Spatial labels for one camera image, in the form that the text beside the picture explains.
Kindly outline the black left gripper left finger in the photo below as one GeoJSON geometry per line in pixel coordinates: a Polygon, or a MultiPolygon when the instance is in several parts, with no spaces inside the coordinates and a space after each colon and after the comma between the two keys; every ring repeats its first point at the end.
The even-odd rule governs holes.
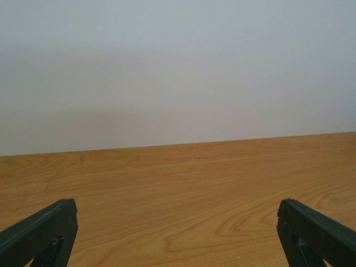
{"type": "Polygon", "coordinates": [[[74,199],[60,199],[1,231],[1,266],[67,266],[78,230],[74,199]]]}

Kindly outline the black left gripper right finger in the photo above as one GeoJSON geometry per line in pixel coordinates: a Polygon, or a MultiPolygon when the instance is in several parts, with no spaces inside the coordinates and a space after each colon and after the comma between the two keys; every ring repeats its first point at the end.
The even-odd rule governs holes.
{"type": "Polygon", "coordinates": [[[295,199],[282,200],[277,232],[289,266],[355,266],[355,231],[295,199]]]}

